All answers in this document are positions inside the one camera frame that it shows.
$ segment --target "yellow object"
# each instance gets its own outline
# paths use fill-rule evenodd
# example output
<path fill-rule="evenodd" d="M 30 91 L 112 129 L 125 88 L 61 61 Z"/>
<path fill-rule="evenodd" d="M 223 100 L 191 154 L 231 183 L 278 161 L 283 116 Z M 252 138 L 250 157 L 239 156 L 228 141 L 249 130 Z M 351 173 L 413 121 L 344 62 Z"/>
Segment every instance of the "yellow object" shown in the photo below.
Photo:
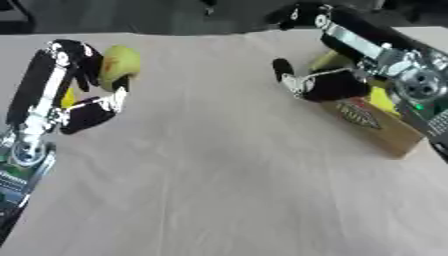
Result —
<path fill-rule="evenodd" d="M 106 50 L 100 71 L 100 85 L 107 92 L 113 92 L 112 83 L 123 76 L 136 76 L 140 72 L 140 55 L 134 50 L 115 45 Z"/>
<path fill-rule="evenodd" d="M 378 84 L 378 81 L 370 83 L 372 85 L 372 92 L 370 96 L 367 97 L 367 101 L 376 106 L 377 108 L 392 113 L 394 115 L 400 116 L 400 114 L 395 110 L 394 103 L 387 96 L 386 90 Z"/>
<path fill-rule="evenodd" d="M 73 88 L 70 87 L 65 93 L 64 98 L 62 98 L 61 106 L 62 108 L 68 108 L 73 106 L 75 102 L 76 102 L 75 93 L 73 91 Z"/>

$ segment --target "printed label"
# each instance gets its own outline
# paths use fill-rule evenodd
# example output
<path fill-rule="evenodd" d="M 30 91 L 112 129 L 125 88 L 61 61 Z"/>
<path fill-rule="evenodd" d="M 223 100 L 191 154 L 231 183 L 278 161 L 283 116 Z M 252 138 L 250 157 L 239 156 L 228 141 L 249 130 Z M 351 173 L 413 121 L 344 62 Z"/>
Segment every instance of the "printed label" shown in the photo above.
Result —
<path fill-rule="evenodd" d="M 344 119 L 350 123 L 376 130 L 382 129 L 379 122 L 375 119 L 372 113 L 370 113 L 363 107 L 358 106 L 357 104 L 344 101 L 339 102 L 336 105 L 336 108 L 342 114 Z"/>

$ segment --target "green light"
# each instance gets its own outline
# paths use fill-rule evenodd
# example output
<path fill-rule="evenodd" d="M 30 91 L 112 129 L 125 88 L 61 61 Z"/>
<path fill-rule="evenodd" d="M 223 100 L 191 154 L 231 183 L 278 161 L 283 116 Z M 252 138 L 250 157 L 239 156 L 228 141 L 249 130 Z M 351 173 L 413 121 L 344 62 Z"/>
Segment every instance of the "green light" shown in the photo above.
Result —
<path fill-rule="evenodd" d="M 425 107 L 423 107 L 422 104 L 415 104 L 415 108 L 416 108 L 417 110 L 423 110 Z"/>

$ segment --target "dark floor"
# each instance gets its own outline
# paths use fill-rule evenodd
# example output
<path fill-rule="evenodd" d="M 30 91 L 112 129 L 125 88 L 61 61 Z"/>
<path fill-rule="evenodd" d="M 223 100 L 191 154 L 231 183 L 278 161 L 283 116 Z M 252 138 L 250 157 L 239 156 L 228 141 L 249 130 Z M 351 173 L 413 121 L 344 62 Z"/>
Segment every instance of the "dark floor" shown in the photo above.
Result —
<path fill-rule="evenodd" d="M 198 0 L 21 0 L 36 17 L 37 33 L 138 32 L 144 34 L 228 34 L 266 29 L 263 15 L 294 0 L 220 0 L 216 13 L 203 16 Z M 332 0 L 362 10 L 373 0 Z M 0 13 L 15 19 L 18 12 Z M 373 16 L 390 26 L 409 26 L 400 14 Z M 445 15 L 427 15 L 416 26 L 448 25 Z"/>

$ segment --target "white tablecloth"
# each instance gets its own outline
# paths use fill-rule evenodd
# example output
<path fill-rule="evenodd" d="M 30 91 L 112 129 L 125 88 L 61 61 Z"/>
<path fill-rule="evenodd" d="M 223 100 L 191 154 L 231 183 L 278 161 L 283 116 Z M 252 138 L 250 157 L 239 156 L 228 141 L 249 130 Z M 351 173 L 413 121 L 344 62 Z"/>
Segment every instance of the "white tablecloth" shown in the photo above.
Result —
<path fill-rule="evenodd" d="M 408 34 L 448 50 L 443 28 Z M 58 163 L 3 256 L 446 256 L 448 166 L 422 143 L 391 160 L 277 85 L 320 32 L 0 37 L 0 118 L 34 52 L 55 38 L 142 54 L 121 116 L 52 136 Z"/>

